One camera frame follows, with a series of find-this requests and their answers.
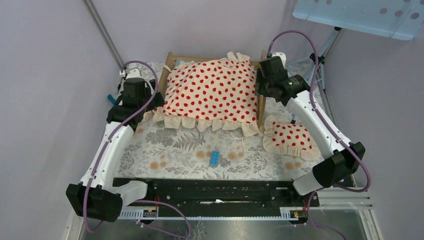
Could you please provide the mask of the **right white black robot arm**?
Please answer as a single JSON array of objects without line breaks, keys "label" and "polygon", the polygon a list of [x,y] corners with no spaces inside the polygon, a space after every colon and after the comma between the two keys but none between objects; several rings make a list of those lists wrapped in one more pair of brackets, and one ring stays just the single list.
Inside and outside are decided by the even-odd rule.
[{"label": "right white black robot arm", "polygon": [[332,187],[358,170],[365,154],[363,144],[352,143],[340,132],[315,102],[310,85],[304,78],[300,75],[288,76],[280,56],[268,56],[259,62],[255,95],[274,98],[295,114],[316,142],[324,159],[310,172],[292,182],[293,188],[286,193],[291,205],[301,205],[307,199],[307,194]]}]

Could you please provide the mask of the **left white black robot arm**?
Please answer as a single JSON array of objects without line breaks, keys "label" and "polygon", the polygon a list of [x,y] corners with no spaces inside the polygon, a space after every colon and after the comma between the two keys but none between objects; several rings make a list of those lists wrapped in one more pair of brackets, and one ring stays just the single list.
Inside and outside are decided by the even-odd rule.
[{"label": "left white black robot arm", "polygon": [[137,68],[121,71],[123,77],[115,104],[108,111],[102,142],[92,163],[78,184],[66,189],[79,217],[114,222],[123,207],[138,200],[148,206],[155,192],[145,182],[131,180],[114,186],[115,171],[145,112],[164,104],[157,79],[145,80]]}]

